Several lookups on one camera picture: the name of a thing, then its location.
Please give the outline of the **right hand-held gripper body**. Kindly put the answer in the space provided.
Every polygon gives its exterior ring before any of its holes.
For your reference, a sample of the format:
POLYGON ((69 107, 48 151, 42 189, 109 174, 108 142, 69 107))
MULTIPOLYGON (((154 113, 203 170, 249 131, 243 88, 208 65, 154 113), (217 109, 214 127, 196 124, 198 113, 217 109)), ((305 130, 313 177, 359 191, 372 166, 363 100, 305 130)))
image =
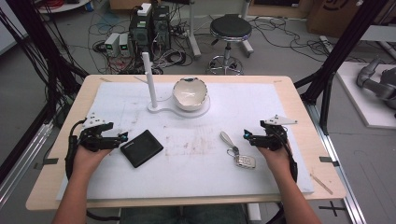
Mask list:
POLYGON ((297 124, 296 119, 289 119, 279 115, 260 121, 264 128, 265 135, 256 135, 257 140, 262 140, 265 147, 272 151, 281 149, 288 142, 288 135, 285 125, 297 124))

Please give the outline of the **silver car key with strap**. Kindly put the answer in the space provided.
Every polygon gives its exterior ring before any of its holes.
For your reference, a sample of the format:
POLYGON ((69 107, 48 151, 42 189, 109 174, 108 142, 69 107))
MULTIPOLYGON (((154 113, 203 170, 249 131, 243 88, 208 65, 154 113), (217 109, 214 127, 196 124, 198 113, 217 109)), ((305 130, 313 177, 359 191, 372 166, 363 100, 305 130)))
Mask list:
POLYGON ((226 132, 221 132, 219 136, 222 141, 229 146, 227 154, 233 157, 234 162, 238 167, 246 169, 254 169, 256 167, 255 159, 253 157, 241 155, 239 148, 233 143, 232 139, 226 132))

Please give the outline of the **black wallet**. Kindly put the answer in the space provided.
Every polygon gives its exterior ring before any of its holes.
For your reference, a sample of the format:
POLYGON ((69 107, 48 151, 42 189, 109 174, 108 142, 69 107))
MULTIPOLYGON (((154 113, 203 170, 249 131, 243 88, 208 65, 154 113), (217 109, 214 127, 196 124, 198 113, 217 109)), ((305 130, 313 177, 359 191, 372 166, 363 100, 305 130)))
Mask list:
POLYGON ((120 150, 132 166, 137 168, 162 151, 163 145, 149 130, 145 130, 120 150))

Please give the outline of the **black tape piece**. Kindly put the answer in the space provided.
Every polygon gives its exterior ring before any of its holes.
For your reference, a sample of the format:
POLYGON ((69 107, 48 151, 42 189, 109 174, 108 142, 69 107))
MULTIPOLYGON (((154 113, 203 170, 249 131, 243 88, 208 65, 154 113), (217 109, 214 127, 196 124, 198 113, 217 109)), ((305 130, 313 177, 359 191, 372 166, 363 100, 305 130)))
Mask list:
POLYGON ((334 161, 331 157, 322 157, 322 156, 320 156, 320 157, 319 157, 319 160, 320 160, 321 162, 331 163, 334 167, 340 166, 339 161, 334 161))
POLYGON ((42 162, 37 162, 34 165, 34 169, 36 170, 41 170, 45 165, 50 165, 50 164, 57 164, 58 163, 58 158, 54 159, 44 159, 42 162))

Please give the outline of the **white table leg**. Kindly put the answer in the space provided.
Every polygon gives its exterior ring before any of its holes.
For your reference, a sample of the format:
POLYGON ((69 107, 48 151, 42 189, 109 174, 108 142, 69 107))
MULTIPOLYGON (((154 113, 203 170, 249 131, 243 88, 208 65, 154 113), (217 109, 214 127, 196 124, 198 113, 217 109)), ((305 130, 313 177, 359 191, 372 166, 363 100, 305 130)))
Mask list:
POLYGON ((261 211, 260 206, 257 203, 247 204, 247 216, 250 221, 261 221, 261 211))

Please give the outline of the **white power supply unit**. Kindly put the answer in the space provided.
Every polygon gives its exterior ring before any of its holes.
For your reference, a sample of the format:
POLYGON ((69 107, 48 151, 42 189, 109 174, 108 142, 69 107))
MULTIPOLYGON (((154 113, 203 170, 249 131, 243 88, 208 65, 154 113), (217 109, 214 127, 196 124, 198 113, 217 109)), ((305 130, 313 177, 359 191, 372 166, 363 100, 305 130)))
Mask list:
POLYGON ((111 34, 105 41, 106 53, 109 57, 117 57, 120 54, 120 35, 111 34))
POLYGON ((122 57, 131 56, 130 47, 129 47, 129 38, 126 33, 120 34, 119 46, 120 46, 120 54, 122 57))

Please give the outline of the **black tape cross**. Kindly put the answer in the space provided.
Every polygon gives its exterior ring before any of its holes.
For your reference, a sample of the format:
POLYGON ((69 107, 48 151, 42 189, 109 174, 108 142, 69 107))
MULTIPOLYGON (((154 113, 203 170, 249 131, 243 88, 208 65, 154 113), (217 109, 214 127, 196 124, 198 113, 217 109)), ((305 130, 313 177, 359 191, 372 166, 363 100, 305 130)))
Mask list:
POLYGON ((333 201, 329 201, 328 205, 320 205, 318 208, 320 210, 330 210, 330 211, 332 211, 332 213, 333 213, 333 215, 335 217, 338 216, 339 212, 341 212, 341 211, 345 212, 346 211, 345 207, 335 206, 333 201))

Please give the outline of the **black round stool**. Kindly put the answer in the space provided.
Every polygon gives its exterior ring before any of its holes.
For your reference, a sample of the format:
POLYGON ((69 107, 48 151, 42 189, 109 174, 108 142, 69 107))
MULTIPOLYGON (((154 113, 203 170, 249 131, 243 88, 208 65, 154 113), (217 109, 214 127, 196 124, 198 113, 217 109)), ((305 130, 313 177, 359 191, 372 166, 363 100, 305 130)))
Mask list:
POLYGON ((244 67, 237 58, 231 55, 231 50, 232 43, 241 43, 250 37, 252 28, 249 22, 237 14, 226 14, 214 19, 210 23, 209 30, 210 34, 215 37, 211 45, 214 46, 222 40, 226 42, 226 47, 222 55, 217 55, 209 61, 206 71, 214 75, 220 73, 243 75, 244 67))

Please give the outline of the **black computer tower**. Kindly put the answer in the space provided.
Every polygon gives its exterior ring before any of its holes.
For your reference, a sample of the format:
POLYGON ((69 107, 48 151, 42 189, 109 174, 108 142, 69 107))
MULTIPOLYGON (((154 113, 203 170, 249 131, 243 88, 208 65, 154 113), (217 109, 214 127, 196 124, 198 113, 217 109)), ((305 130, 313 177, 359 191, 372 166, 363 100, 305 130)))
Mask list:
POLYGON ((170 49, 169 6, 156 6, 152 14, 154 41, 159 49, 170 49))
POLYGON ((135 9, 132 14, 129 32, 135 57, 140 56, 142 52, 151 52, 153 40, 151 11, 148 12, 148 15, 139 16, 137 9, 135 9))

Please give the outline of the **white metal stand leg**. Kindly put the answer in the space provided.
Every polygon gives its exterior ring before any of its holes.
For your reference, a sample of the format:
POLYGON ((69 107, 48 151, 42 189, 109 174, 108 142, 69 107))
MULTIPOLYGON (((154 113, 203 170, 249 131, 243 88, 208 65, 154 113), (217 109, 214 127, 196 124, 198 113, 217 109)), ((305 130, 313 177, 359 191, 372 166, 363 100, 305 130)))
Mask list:
POLYGON ((199 59, 202 56, 202 53, 199 49, 197 40, 194 35, 194 4, 195 4, 195 0, 189 0, 189 30, 187 34, 188 34, 188 40, 192 50, 193 58, 199 59))

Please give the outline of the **white box on computer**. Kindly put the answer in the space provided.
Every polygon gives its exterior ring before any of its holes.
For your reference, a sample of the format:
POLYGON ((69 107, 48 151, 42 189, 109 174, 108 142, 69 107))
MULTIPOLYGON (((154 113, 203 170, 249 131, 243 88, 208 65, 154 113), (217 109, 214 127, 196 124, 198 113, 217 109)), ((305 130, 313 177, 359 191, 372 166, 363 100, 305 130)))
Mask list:
POLYGON ((147 16, 151 10, 150 3, 143 3, 140 8, 137 10, 138 16, 147 16))

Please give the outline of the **brown cardboard box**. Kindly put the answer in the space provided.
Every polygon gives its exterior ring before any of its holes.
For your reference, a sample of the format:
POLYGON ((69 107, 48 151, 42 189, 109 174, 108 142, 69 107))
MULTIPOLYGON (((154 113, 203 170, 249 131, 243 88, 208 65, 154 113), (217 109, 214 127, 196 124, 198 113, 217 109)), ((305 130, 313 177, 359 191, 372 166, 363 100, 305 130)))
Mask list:
POLYGON ((340 37, 361 7, 359 0, 313 0, 307 32, 340 37))

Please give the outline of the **white stand with post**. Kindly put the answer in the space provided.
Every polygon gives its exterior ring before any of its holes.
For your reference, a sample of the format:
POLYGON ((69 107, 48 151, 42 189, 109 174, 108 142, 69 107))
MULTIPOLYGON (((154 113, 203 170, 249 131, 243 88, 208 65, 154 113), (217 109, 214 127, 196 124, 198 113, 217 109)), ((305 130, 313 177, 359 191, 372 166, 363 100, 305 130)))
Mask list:
POLYGON ((148 111, 151 113, 160 113, 164 111, 170 111, 174 114, 185 118, 185 119, 195 119, 203 116, 210 108, 210 97, 207 95, 204 106, 197 111, 184 111, 177 107, 176 102, 173 98, 173 88, 171 91, 171 96, 165 100, 158 100, 156 96, 156 90, 154 85, 154 79, 151 71, 152 62, 150 61, 149 54, 147 52, 142 53, 142 59, 145 67, 146 80, 144 83, 148 85, 148 91, 150 96, 150 103, 148 104, 148 111))

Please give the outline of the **aluminium rail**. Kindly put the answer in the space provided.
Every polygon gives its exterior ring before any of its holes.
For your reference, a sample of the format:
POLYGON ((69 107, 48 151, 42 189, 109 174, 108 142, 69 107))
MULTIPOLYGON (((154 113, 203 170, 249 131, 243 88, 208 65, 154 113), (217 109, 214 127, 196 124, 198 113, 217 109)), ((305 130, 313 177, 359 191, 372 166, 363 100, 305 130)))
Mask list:
POLYGON ((38 152, 47 142, 53 127, 52 121, 48 124, 42 124, 39 127, 28 145, 23 149, 16 163, 12 166, 10 172, 6 175, 4 182, 0 184, 0 211, 6 205, 7 200, 27 173, 38 152))
POLYGON ((336 173, 340 177, 341 183, 346 190, 346 197, 342 200, 346 212, 352 224, 366 224, 366 219, 361 211, 361 207, 354 195, 353 189, 349 184, 346 173, 343 169, 342 163, 339 160, 336 149, 332 143, 332 139, 327 135, 319 125, 320 114, 314 105, 304 105, 309 117, 317 130, 319 139, 322 141, 324 148, 329 154, 327 161, 329 161, 335 168, 336 173))

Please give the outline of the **black metal frame post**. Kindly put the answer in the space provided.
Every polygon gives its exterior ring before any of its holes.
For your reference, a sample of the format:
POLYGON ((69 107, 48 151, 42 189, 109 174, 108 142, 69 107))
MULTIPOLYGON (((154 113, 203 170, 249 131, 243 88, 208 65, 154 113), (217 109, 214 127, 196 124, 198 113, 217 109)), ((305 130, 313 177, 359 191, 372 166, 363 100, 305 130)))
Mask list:
POLYGON ((28 140, 33 139, 33 133, 38 130, 41 124, 55 116, 56 105, 65 96, 73 96, 79 91, 81 85, 77 82, 77 77, 84 79, 89 75, 74 62, 73 58, 67 60, 58 50, 34 0, 6 0, 6 3, 28 34, 29 41, 11 24, 1 8, 0 22, 27 56, 37 75, 45 84, 47 92, 44 107, 0 165, 0 184, 3 184, 9 176, 11 169, 24 151, 23 147, 27 146, 28 140))
POLYGON ((360 9, 352 18, 319 70, 294 83, 296 89, 309 84, 307 90, 301 94, 302 101, 308 105, 314 105, 318 97, 322 95, 318 124, 326 135, 329 134, 328 115, 333 78, 387 2, 388 0, 363 0, 360 9))

